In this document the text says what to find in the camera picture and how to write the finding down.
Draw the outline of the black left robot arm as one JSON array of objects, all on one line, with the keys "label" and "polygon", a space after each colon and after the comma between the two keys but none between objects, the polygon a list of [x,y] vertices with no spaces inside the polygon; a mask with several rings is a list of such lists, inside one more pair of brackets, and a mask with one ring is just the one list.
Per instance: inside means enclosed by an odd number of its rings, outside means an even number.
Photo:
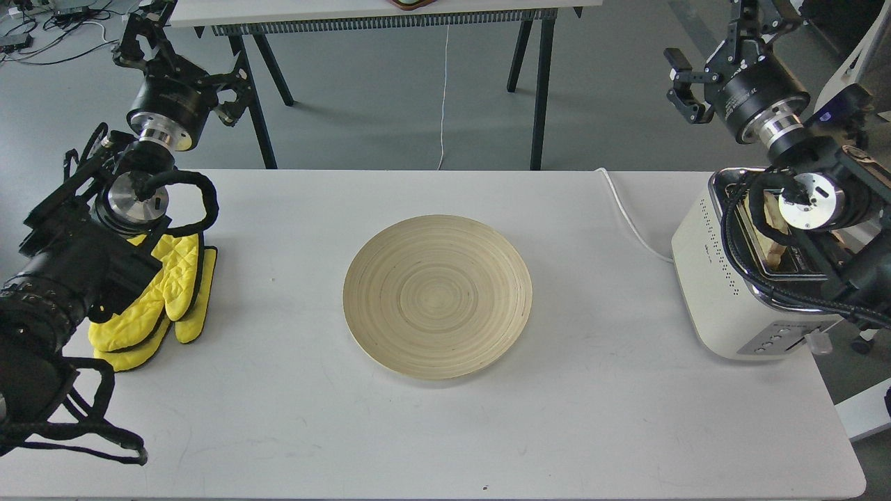
[{"label": "black left robot arm", "polygon": [[175,53],[164,33],[174,1],[143,1],[127,18],[114,63],[143,73],[127,115],[131,132],[104,123],[83,152],[70,151],[63,183],[26,217],[20,244],[29,258],[2,285],[2,453],[70,450],[95,434],[131,456],[80,447],[124,464],[148,460],[143,439],[111,424],[112,366],[64,356],[83,320],[108,321],[158,276],[152,251],[162,237],[209,229],[219,216],[206,175],[175,167],[176,152],[197,146],[212,112],[226,126],[255,94],[242,55],[211,75]]}]

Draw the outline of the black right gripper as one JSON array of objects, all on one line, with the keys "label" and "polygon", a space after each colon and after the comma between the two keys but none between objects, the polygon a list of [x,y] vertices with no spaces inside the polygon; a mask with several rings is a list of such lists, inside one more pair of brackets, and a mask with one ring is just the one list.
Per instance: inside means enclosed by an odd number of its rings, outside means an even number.
[{"label": "black right gripper", "polygon": [[[771,55],[774,40],[798,29],[801,16],[789,1],[729,4],[723,61],[731,67],[693,71],[681,49],[665,48],[672,82],[666,98],[687,123],[707,124],[716,114],[737,143],[773,145],[804,127],[800,114],[810,102],[802,83]],[[693,94],[698,83],[707,87],[707,104]]]}]

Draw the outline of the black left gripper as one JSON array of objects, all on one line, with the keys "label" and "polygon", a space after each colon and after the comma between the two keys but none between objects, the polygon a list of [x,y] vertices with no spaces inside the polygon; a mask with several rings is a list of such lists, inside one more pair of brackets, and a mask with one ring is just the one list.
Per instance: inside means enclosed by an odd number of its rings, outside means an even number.
[{"label": "black left gripper", "polygon": [[[127,114],[138,141],[155,143],[169,152],[191,151],[198,145],[213,110],[234,127],[253,102],[253,86],[245,69],[210,75],[182,57],[175,57],[164,32],[175,1],[140,1],[127,16],[113,62],[143,70],[143,83]],[[224,100],[220,94],[231,92]]]}]

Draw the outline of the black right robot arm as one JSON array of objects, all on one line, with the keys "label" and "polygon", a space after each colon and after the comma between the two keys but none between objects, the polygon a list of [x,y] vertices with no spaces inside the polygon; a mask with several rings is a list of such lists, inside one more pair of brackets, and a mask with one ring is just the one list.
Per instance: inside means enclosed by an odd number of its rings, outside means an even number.
[{"label": "black right robot arm", "polygon": [[[717,116],[735,141],[763,143],[770,166],[745,173],[720,216],[723,250],[755,289],[785,305],[836,314],[862,330],[889,327],[889,171],[863,150],[872,95],[850,83],[808,120],[804,86],[773,51],[802,18],[788,1],[732,1],[727,33],[697,71],[667,48],[666,97],[691,124]],[[741,257],[732,219],[744,200],[755,228],[796,248],[822,276],[789,289]]]}]

